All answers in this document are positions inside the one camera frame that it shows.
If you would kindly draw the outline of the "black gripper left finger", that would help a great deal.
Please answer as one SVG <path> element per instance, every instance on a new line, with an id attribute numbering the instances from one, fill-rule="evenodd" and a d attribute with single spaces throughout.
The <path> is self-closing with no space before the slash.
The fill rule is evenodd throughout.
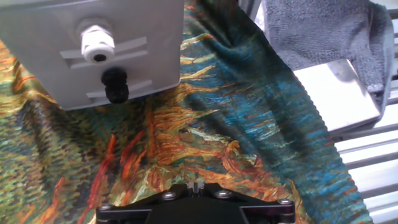
<path id="1" fill-rule="evenodd" d="M 151 195 L 129 205 L 102 205 L 96 209 L 96 224 L 145 223 L 158 205 L 192 196 L 195 183 L 175 184 L 168 190 Z"/>

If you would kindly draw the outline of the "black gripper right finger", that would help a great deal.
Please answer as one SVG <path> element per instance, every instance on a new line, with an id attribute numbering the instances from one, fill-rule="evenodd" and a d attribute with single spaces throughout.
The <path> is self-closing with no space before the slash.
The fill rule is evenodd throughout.
<path id="1" fill-rule="evenodd" d="M 289 199 L 266 202 L 258 198 L 222 188 L 217 183 L 196 183 L 196 196 L 209 197 L 236 205 L 249 224 L 294 224 L 295 203 Z"/>

